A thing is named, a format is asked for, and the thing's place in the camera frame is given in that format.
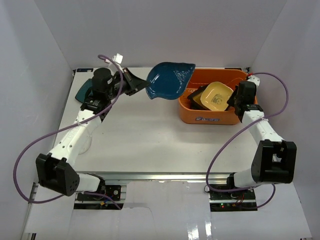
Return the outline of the yellow rounded plate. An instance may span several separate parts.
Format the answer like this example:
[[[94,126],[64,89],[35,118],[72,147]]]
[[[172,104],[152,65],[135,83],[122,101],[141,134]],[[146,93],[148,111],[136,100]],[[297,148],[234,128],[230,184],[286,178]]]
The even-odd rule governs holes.
[[[200,101],[211,111],[224,112],[227,107],[227,101],[231,97],[233,90],[227,85],[215,81],[210,83],[202,92]]]

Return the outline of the dark blue shell plate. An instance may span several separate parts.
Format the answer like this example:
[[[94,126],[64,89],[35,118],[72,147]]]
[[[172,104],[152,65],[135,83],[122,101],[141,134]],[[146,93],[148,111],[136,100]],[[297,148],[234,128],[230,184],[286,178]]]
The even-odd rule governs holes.
[[[186,90],[196,65],[185,62],[161,62],[154,66],[146,80],[147,96],[153,100],[161,98],[165,100],[176,100]]]

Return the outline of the black and amber square plate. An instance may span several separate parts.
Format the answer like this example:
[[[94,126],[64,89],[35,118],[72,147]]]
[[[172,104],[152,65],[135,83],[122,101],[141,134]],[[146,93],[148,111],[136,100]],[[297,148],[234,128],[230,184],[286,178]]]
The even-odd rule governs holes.
[[[208,111],[209,109],[205,107],[201,102],[201,96],[208,85],[200,86],[197,90],[187,96],[190,101],[190,108],[192,110]]]

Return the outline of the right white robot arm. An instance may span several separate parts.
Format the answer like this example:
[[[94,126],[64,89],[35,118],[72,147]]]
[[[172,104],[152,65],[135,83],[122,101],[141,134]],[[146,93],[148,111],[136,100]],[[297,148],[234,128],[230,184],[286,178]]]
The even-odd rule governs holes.
[[[255,104],[257,85],[241,81],[227,101],[240,122],[249,127],[257,144],[251,166],[234,172],[226,180],[226,195],[236,200],[244,188],[265,184],[290,184],[294,178],[297,146],[286,141],[271,127],[260,105]]]

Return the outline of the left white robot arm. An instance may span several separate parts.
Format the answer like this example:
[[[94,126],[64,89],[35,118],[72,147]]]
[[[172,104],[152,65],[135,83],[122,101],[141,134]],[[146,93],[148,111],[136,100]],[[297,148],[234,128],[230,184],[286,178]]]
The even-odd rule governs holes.
[[[64,196],[87,191],[94,199],[105,196],[106,187],[92,174],[77,173],[74,165],[78,155],[90,146],[94,130],[101,125],[111,109],[112,100],[122,94],[132,96],[149,86],[149,82],[132,74],[127,68],[115,74],[108,68],[98,68],[81,88],[84,101],[71,128],[47,154],[35,160],[39,184]]]

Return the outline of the orange plastic bin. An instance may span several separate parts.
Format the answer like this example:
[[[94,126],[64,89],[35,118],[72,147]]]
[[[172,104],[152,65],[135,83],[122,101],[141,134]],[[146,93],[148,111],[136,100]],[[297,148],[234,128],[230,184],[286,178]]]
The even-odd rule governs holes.
[[[236,125],[240,122],[235,115],[235,109],[229,108],[227,111],[199,110],[192,108],[192,102],[188,96],[199,87],[212,82],[221,82],[232,90],[239,82],[244,81],[247,73],[237,68],[196,68],[184,91],[178,98],[179,116],[186,124],[204,125]]]

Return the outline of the teal square plate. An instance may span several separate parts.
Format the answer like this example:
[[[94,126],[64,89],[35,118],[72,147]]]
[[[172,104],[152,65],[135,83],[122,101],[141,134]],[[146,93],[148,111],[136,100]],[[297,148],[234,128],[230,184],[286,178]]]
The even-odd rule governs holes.
[[[81,104],[83,104],[88,97],[93,96],[92,87],[93,87],[92,79],[89,78],[77,91],[75,95],[75,99]]]

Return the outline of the blue table label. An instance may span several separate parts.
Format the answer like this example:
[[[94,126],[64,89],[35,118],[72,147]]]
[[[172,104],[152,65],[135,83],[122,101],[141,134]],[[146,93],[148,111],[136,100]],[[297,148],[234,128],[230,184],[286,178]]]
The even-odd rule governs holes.
[[[77,68],[77,73],[92,73],[94,71],[93,68]]]

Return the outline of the aluminium table front rail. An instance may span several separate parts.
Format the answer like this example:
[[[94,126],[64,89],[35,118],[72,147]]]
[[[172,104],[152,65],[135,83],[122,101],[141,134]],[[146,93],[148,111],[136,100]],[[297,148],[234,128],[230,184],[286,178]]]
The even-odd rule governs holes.
[[[108,181],[205,181],[206,173],[95,172],[88,173]]]

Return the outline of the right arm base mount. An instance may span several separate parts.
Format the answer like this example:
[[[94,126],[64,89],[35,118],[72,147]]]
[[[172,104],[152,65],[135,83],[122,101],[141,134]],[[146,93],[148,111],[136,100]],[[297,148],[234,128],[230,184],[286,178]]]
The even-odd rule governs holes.
[[[231,200],[232,202],[240,202],[240,200],[250,200],[254,201],[256,195],[254,190],[242,190],[234,192],[217,192],[209,189],[207,185],[203,188],[205,193],[209,194],[209,199],[211,201],[227,201]]]

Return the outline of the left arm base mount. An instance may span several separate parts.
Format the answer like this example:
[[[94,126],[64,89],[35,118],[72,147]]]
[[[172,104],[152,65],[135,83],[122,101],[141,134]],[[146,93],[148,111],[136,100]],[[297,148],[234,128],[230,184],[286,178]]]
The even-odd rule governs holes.
[[[73,208],[75,210],[121,210],[121,185],[102,185],[99,195],[78,193]]]

